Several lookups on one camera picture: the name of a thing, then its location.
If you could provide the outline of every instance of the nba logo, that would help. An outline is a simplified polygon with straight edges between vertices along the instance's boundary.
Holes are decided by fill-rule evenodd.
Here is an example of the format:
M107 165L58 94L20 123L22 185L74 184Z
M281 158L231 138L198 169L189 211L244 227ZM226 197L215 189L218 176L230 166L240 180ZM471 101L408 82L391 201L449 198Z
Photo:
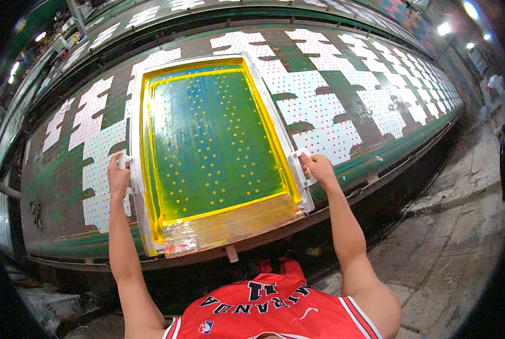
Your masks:
M209 334L211 333L211 329L213 328L213 321L212 320L204 320L200 324L200 328L198 331L203 334Z

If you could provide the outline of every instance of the screen printing frame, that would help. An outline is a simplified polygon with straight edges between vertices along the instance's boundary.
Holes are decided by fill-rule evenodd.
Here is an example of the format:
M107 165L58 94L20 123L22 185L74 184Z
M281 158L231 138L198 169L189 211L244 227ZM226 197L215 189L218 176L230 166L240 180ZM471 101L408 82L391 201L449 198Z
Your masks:
M296 151L286 129L282 119L280 118L275 103L271 98L271 95L263 82L260 73L256 69L252 58L249 53L241 52L239 54L226 54L226 55L210 55L200 58L188 58L182 59L175 62L169 62L166 64L160 64L158 66L149 67L146 69L139 69L136 73L136 81L134 86L134 91L132 93L132 112L130 116L130 157L131 157L131 187L133 191L134 205L136 210L136 218L140 228L140 234L145 248L145 254L150 257L157 256L164 253L164 245L153 240L153 237L157 235L154 234L155 230L152 229L148 217L147 206L145 203L145 185L143 182L143 172L142 164L140 159L141 152L141 105L143 104L143 85L146 78L150 78L150 75L160 73L163 69L176 68L176 67L186 67L187 65L196 64L200 62L215 62L223 61L224 59L241 58L242 62L248 68L249 76L253 81L257 94L261 99L261 104L264 105L266 112L270 121L270 126L267 126L274 131L274 134L279 143L282 152L284 153L284 158L282 161L287 161L287 165L290 169L296 187L297 193L300 194L301 200L297 203L303 214L309 213L314 210L314 202L308 189L307 179L303 173L300 161L297 157Z

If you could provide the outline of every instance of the hand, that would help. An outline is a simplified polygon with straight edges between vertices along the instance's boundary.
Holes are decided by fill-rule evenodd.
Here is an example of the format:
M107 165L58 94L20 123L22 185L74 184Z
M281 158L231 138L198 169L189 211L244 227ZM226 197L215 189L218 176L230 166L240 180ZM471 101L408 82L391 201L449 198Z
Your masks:
M130 164L126 163L125 169L120 169L117 165L117 159L122 152L113 154L109 160L107 168L107 178L109 180L110 202L120 202L126 197L126 189L130 183Z
M326 156L314 154L308 157L305 153L301 153L301 159L305 175L312 175L317 178L324 190L340 188L333 172L333 165Z

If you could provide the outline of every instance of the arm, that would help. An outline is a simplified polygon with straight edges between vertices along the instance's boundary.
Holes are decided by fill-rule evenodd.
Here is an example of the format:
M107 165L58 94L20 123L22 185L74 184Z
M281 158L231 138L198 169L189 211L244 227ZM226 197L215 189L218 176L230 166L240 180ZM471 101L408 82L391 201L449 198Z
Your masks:
M141 271L134 239L124 213L124 198L130 182L130 169L120 169L112 156L107 170L110 190L109 264L117 282L124 315L125 338L161 338L166 328L164 316L155 305Z
M366 255L364 233L361 230L333 166L325 156L301 155L306 175L320 181L330 204L331 232L343 281L341 293L350 295L375 324L384 339L395 338L401 322L401 307L392 290L378 280Z

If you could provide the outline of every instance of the red basketball jersey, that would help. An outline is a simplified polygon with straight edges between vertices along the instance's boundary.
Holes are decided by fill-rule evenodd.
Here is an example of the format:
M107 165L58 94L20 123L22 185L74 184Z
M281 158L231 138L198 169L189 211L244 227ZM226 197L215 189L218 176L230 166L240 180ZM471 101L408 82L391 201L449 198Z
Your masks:
M381 336L351 297L311 289L299 264L281 259L281 274L214 290L175 318L163 339L370 338Z

